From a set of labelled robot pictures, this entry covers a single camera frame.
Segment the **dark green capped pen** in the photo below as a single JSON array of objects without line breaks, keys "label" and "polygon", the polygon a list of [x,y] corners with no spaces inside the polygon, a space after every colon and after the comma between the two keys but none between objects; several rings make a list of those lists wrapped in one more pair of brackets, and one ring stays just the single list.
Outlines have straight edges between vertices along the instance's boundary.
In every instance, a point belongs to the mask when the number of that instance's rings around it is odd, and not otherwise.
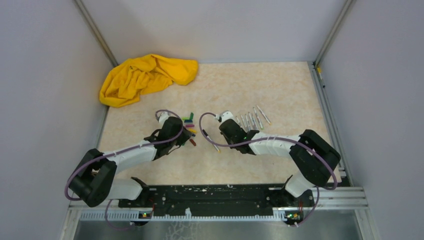
[{"label": "dark green capped pen", "polygon": [[257,129],[257,130],[260,130],[260,129],[261,129],[261,127],[260,127],[259,123],[257,122],[257,120],[256,120],[255,118],[253,118],[253,121],[254,121],[254,123],[255,123],[256,129]]}]

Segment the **brown pen cap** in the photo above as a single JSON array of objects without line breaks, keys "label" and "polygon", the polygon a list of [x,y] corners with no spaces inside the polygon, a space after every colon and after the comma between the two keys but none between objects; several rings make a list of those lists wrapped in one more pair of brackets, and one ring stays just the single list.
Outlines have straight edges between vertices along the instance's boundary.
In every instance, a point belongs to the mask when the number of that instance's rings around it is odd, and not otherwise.
[{"label": "brown pen cap", "polygon": [[190,141],[190,143],[191,143],[193,146],[196,146],[196,145],[197,145],[197,143],[196,143],[193,139],[189,139],[189,141]]}]

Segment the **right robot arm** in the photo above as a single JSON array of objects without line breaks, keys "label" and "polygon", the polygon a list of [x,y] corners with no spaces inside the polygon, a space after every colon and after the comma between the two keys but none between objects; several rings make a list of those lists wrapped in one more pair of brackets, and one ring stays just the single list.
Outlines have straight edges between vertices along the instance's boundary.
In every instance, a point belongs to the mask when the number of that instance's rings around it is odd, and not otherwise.
[{"label": "right robot arm", "polygon": [[295,136],[271,135],[259,130],[244,131],[235,120],[227,119],[219,130],[230,147],[242,154],[293,160],[298,172],[286,181],[281,193],[287,206],[295,206],[310,188],[323,188],[330,179],[337,179],[334,171],[341,160],[340,154],[311,129]]}]

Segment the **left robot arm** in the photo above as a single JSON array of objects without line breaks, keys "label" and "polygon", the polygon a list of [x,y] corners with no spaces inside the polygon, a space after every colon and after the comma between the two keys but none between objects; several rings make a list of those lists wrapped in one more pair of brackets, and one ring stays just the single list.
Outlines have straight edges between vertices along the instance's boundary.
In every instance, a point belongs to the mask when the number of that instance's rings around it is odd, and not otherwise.
[{"label": "left robot arm", "polygon": [[175,116],[160,120],[160,129],[141,142],[123,149],[101,152],[96,148],[87,151],[66,182],[65,196],[71,201],[83,201],[96,207],[106,200],[124,200],[144,207],[149,203],[149,187],[137,177],[117,179],[120,172],[140,164],[169,155],[173,147],[181,147],[192,138],[183,121]]}]

